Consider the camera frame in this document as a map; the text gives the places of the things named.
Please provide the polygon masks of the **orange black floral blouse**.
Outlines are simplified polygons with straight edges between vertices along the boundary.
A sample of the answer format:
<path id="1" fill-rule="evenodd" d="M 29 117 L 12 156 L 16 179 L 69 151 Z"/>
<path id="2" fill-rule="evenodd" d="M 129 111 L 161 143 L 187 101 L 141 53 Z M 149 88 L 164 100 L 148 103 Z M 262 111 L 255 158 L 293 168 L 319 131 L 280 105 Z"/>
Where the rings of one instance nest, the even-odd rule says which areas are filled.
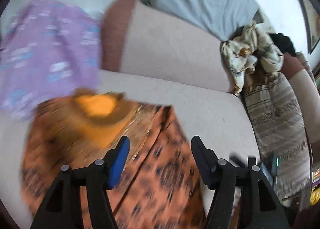
<path id="1" fill-rule="evenodd" d="M 21 166 L 33 228 L 202 228 L 200 173 L 170 106 L 123 93 L 40 103 Z"/>

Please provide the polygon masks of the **striped beige cushion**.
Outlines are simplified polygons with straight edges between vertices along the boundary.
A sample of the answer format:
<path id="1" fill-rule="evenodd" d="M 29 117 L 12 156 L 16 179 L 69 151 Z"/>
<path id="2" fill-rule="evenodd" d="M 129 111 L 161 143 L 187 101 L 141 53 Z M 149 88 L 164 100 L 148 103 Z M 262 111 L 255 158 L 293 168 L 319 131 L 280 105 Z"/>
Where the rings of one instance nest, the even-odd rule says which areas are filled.
<path id="1" fill-rule="evenodd" d="M 304 120 L 292 86 L 279 73 L 245 94 L 245 104 L 261 157 L 279 157 L 274 187 L 278 198 L 294 196 L 310 184 L 311 165 Z"/>

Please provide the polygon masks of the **cream patterned crumpled cloth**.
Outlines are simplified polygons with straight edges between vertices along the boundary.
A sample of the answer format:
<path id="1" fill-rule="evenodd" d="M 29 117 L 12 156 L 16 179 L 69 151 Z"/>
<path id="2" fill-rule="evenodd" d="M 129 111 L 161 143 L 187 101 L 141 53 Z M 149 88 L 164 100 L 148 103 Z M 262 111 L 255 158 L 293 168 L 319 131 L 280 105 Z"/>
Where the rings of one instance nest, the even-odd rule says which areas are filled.
<path id="1" fill-rule="evenodd" d="M 283 67 L 284 55 L 261 24 L 254 20 L 241 34 L 222 43 L 222 59 L 234 81 L 234 94 L 248 92 L 259 83 L 275 79 Z"/>

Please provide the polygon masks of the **pink sofa backrest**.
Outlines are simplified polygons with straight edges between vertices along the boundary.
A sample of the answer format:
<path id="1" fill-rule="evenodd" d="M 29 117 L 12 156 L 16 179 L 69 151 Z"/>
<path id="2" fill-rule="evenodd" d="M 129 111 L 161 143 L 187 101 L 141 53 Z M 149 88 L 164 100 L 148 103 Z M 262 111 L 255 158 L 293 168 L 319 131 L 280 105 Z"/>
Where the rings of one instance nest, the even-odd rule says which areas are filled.
<path id="1" fill-rule="evenodd" d="M 101 45 L 104 70 L 221 92 L 234 90 L 219 39 L 139 0 L 115 0 L 107 8 Z"/>

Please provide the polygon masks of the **purple floral garment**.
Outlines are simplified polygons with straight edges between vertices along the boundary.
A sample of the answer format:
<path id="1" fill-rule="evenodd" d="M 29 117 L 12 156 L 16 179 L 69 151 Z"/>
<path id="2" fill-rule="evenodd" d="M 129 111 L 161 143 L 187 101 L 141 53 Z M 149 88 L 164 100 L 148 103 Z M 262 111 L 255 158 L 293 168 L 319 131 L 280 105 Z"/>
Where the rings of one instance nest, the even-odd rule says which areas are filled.
<path id="1" fill-rule="evenodd" d="M 28 119 L 38 104 L 98 87 L 100 24 L 81 8 L 31 0 L 1 41 L 1 112 Z"/>

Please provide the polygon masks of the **black garment on sofa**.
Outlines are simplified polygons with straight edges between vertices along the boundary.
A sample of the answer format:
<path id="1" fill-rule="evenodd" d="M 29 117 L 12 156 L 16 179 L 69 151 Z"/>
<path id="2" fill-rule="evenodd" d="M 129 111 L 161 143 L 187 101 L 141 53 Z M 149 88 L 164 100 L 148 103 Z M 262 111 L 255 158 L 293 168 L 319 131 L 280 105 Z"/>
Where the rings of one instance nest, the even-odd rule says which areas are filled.
<path id="1" fill-rule="evenodd" d="M 269 36 L 283 54 L 289 53 L 291 56 L 297 57 L 295 47 L 288 36 L 283 35 L 283 33 L 269 33 Z"/>

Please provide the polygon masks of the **grey pillow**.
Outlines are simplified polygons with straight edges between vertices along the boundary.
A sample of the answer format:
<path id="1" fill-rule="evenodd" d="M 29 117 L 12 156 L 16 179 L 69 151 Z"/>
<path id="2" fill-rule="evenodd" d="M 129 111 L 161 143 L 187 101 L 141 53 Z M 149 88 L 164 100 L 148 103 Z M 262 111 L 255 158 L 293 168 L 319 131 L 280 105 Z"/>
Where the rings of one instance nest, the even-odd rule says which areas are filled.
<path id="1" fill-rule="evenodd" d="M 175 15 L 222 41 L 254 19 L 255 0 L 149 0 L 151 7 Z"/>

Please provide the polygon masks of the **large framed painting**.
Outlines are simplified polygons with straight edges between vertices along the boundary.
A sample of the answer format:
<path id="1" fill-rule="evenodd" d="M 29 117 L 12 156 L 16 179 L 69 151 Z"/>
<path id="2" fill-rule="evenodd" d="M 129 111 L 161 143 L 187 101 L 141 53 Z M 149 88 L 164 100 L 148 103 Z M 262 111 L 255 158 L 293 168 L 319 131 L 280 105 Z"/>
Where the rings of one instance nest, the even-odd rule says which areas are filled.
<path id="1" fill-rule="evenodd" d="M 308 53 L 311 54 L 319 43 L 319 0 L 299 0 L 302 9 Z"/>

